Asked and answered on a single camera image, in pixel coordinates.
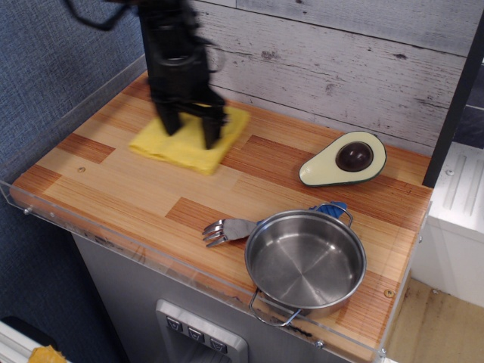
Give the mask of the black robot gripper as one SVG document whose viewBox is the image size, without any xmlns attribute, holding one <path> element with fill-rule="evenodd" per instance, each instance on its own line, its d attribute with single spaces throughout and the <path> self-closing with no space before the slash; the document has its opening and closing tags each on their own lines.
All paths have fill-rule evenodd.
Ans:
<svg viewBox="0 0 484 363">
<path fill-rule="evenodd" d="M 201 119 L 205 148 L 212 149 L 228 115 L 224 99 L 209 86 L 206 46 L 211 42 L 197 35 L 197 12 L 189 1 L 142 1 L 138 15 L 151 98 L 166 133 L 182 127 L 180 110 L 211 108 Z"/>
</svg>

